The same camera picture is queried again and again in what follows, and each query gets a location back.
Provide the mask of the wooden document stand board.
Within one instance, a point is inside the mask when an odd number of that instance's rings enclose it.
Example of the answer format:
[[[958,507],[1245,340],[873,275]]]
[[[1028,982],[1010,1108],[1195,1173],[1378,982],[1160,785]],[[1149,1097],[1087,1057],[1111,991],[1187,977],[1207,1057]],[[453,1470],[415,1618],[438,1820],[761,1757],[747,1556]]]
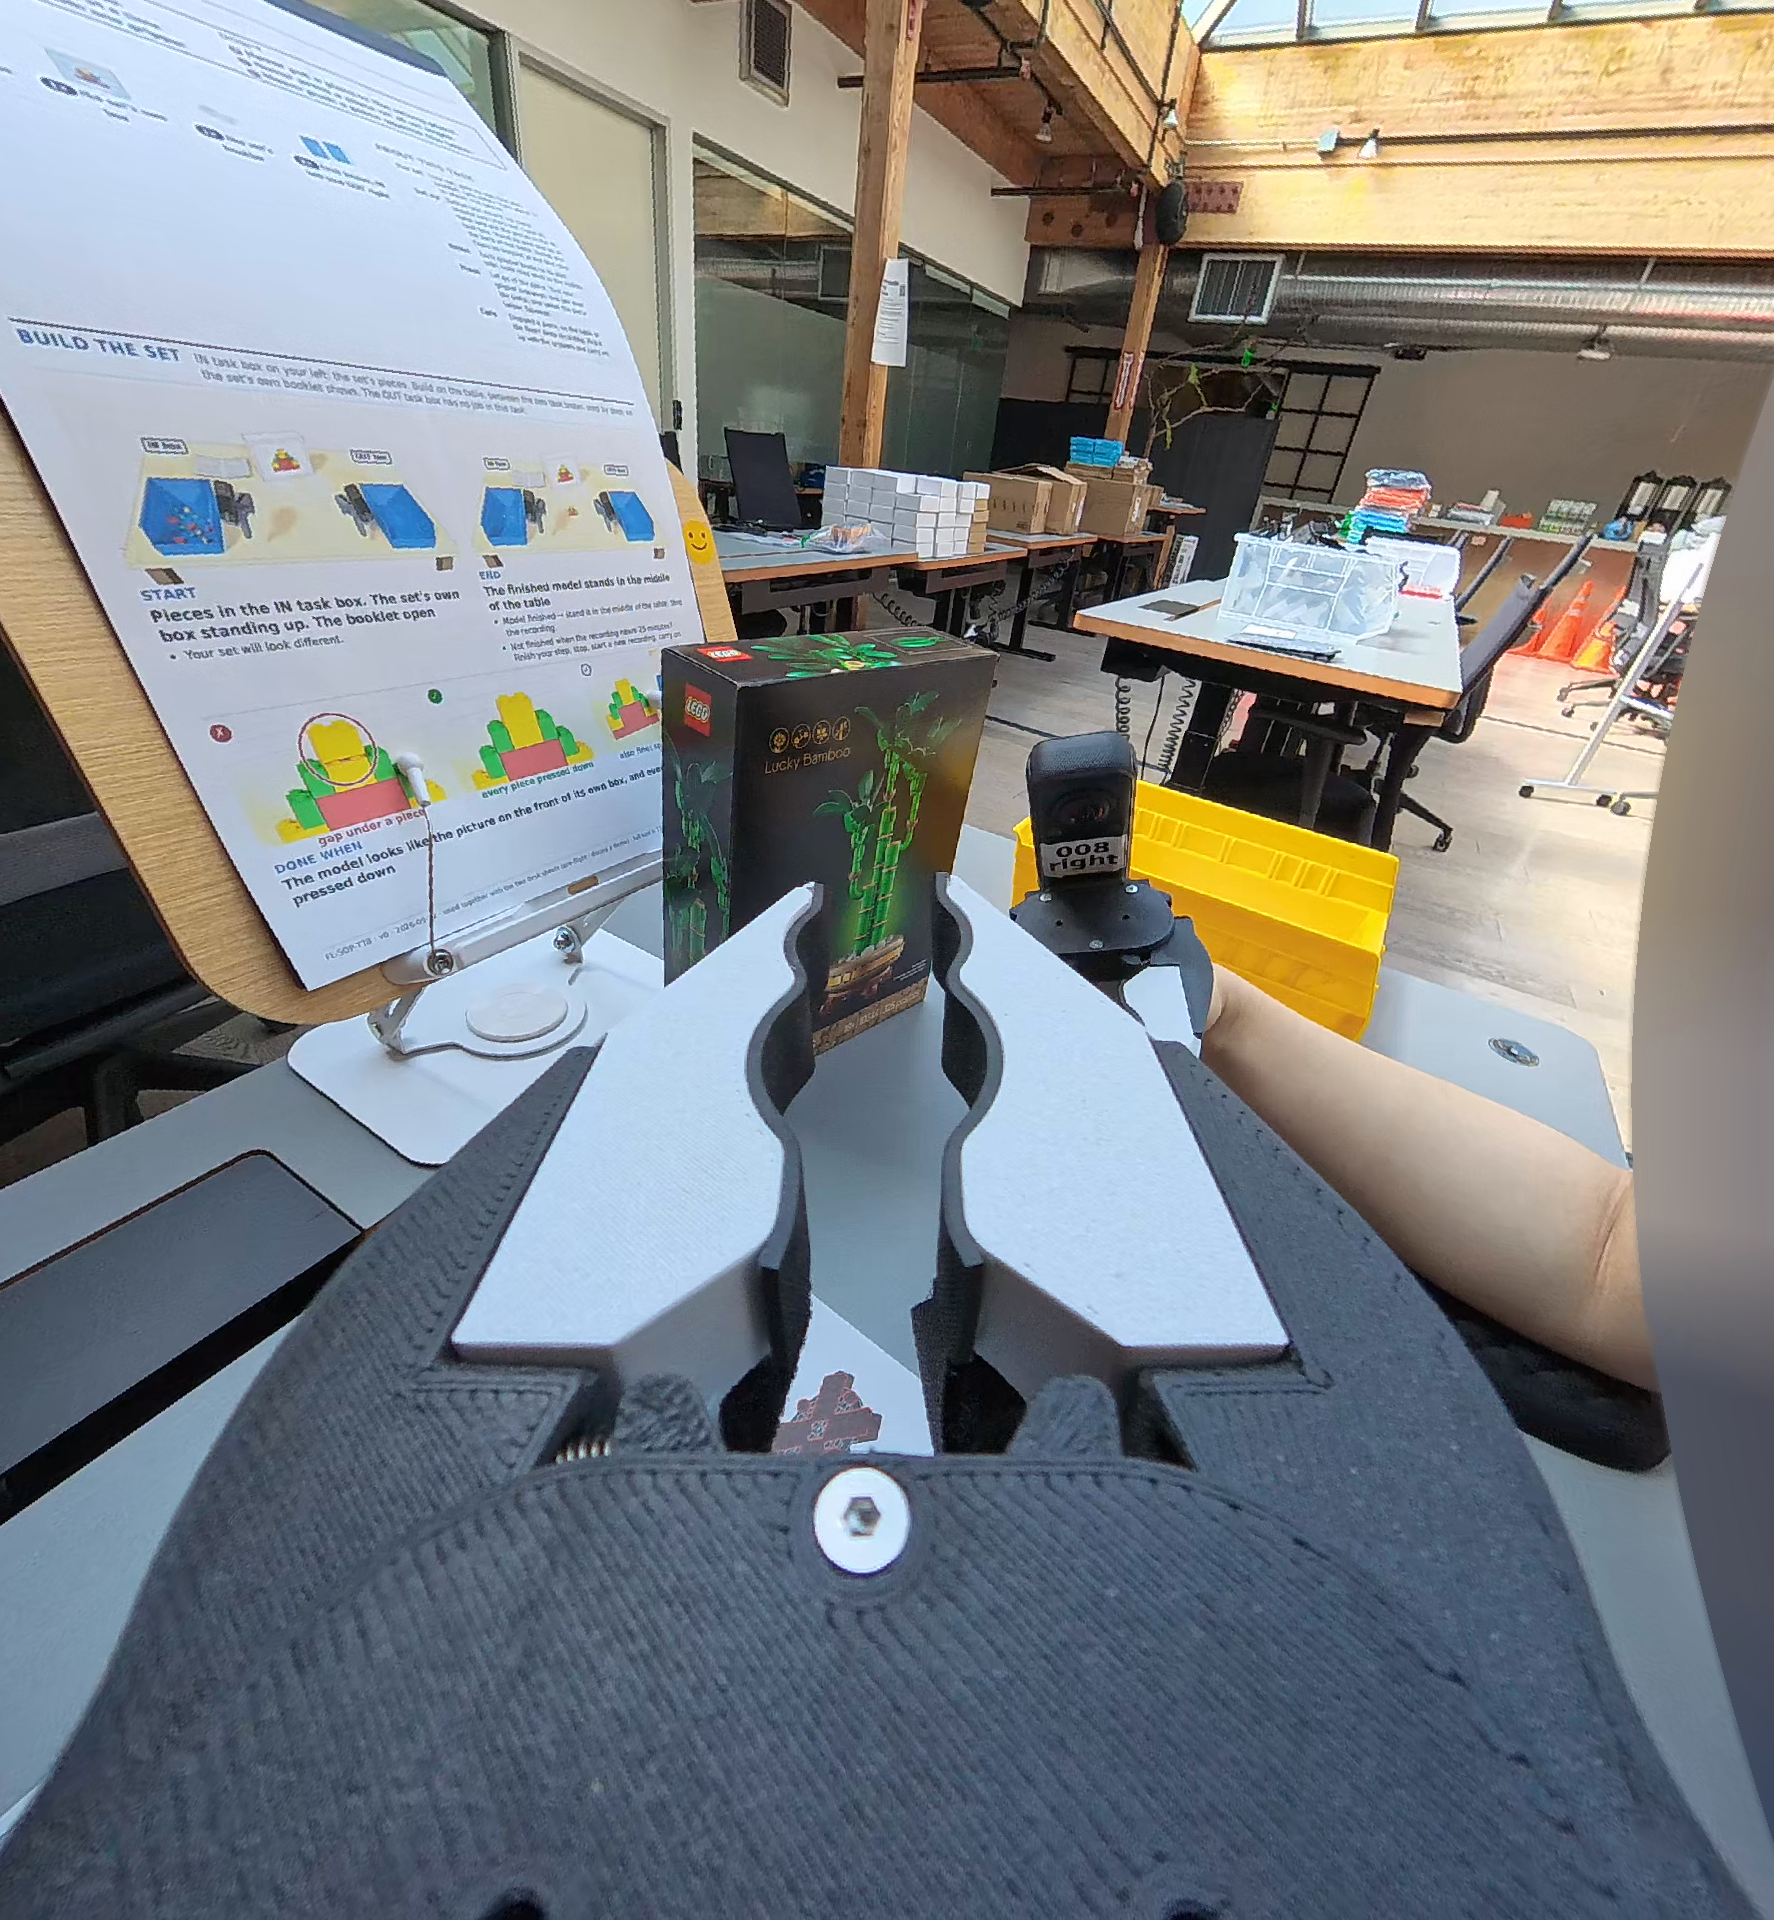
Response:
[[[310,430],[148,445],[111,412],[107,611],[0,405],[0,633],[186,972],[237,1009],[329,1025],[385,963],[661,853],[661,651],[736,638],[680,470],[644,483],[613,424],[562,488],[552,432],[364,461]]]

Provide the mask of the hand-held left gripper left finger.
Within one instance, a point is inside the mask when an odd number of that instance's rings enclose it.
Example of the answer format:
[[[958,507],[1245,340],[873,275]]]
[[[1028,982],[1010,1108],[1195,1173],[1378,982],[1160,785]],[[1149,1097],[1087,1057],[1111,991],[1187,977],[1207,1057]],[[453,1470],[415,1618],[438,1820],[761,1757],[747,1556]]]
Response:
[[[802,1149],[816,885],[784,893],[600,1045],[461,1313],[471,1361],[609,1388],[687,1378],[771,1448],[809,1317]]]

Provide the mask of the printed task instruction sheet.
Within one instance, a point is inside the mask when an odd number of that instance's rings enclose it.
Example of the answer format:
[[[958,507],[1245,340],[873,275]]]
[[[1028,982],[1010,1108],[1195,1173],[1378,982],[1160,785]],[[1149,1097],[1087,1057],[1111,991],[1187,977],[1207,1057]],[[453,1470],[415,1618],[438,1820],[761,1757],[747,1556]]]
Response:
[[[654,415],[431,57],[0,1],[0,400],[304,988],[658,850]]]

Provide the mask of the cardboard boxes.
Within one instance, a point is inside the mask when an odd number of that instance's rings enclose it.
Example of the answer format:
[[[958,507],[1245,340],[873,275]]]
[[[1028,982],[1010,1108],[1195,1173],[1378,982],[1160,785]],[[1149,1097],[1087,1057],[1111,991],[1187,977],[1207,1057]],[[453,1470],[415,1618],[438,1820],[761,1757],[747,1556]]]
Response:
[[[1145,459],[1114,468],[1028,464],[999,472],[969,472],[989,495],[989,527],[1010,534],[1089,534],[1131,537],[1162,496]]]

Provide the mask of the clear plastic storage bin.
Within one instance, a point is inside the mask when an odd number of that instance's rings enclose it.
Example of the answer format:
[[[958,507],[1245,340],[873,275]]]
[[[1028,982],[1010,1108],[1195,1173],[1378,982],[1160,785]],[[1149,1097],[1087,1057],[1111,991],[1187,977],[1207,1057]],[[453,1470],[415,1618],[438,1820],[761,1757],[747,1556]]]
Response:
[[[1239,534],[1216,625],[1235,642],[1346,647],[1394,625],[1401,588],[1397,559]]]

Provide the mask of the yellow plastic bin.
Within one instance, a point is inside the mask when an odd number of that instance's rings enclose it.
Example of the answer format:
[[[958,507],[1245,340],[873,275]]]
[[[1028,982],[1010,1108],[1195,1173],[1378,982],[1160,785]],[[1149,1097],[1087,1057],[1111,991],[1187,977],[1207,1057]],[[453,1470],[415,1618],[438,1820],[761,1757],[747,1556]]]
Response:
[[[1170,896],[1216,966],[1358,1041],[1379,989],[1399,861],[1379,850],[1146,780],[1129,879]]]

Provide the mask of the metal stand clip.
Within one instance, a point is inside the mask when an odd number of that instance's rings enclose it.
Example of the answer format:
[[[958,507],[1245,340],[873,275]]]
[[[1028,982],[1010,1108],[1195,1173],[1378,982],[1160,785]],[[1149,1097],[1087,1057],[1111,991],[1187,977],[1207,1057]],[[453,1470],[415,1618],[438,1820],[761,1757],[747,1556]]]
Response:
[[[567,1047],[586,1025],[578,972],[589,940],[623,900],[661,879],[661,853],[638,854],[386,960],[383,974],[398,994],[371,1012],[374,1039],[398,1059],[435,1050],[527,1059]]]

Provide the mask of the white stand base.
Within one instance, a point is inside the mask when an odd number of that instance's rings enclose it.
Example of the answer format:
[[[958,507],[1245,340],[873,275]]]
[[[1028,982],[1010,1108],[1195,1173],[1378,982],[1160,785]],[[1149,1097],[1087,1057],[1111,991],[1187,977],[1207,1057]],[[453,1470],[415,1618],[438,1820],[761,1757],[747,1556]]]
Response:
[[[595,1047],[661,991],[658,885],[574,929],[577,956],[542,933],[423,988],[405,1012],[310,1029],[291,1065],[409,1161],[446,1163],[567,1050]]]

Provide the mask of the black desk pad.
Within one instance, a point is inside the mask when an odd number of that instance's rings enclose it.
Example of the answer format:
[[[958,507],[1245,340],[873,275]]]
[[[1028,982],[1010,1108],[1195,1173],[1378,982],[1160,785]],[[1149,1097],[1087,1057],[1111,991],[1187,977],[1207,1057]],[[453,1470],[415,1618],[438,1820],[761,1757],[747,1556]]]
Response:
[[[0,1284],[0,1526],[246,1356],[359,1225],[247,1153]]]

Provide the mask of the black office chair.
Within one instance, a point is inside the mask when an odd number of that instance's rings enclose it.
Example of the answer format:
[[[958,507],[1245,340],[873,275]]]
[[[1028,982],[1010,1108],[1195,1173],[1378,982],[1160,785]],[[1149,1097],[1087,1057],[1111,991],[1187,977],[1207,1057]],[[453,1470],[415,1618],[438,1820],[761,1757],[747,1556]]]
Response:
[[[784,436],[774,430],[724,427],[725,456],[736,498],[736,521],[757,532],[800,532],[804,508],[787,456]]]

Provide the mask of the orange traffic cones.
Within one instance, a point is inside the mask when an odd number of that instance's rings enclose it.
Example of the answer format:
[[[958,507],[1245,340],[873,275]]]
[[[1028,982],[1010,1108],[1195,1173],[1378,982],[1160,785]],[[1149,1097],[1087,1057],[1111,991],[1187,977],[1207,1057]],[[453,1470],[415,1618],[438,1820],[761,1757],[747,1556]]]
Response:
[[[1524,658],[1569,664],[1587,651],[1602,622],[1611,625],[1621,599],[1621,588],[1602,588],[1595,578],[1587,578],[1560,607],[1549,605],[1535,616],[1515,653]]]

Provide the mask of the black wrist rest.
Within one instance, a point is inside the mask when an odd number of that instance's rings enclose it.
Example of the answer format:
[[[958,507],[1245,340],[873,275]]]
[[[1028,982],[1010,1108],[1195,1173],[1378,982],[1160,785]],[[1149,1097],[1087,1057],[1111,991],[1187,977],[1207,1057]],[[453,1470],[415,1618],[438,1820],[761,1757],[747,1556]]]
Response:
[[[1650,1472],[1670,1458],[1659,1394],[1511,1330],[1427,1279],[1421,1286],[1527,1436],[1622,1472]]]

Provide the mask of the silver ventilation duct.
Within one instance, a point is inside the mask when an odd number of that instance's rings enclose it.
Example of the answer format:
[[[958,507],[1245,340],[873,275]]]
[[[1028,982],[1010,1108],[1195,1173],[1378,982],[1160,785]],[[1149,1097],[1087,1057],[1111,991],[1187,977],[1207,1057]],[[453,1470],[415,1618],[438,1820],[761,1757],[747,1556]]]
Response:
[[[1774,259],[1371,255],[1285,262],[1273,337],[1392,351],[1522,350],[1774,359]]]

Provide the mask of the person's right forearm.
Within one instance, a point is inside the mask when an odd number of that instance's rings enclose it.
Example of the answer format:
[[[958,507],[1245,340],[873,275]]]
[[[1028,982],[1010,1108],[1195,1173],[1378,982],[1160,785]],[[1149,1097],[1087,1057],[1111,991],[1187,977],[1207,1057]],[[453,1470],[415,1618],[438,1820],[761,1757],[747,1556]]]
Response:
[[[1633,1172],[1218,966],[1202,1057],[1427,1281],[1658,1388]]]

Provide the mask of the stack of white boxes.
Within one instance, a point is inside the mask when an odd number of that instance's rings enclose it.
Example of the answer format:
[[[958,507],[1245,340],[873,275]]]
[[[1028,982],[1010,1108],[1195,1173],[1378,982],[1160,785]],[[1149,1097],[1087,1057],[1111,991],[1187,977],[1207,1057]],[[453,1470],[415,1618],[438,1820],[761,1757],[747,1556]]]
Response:
[[[981,476],[826,465],[821,526],[866,532],[922,561],[981,553],[991,486]]]

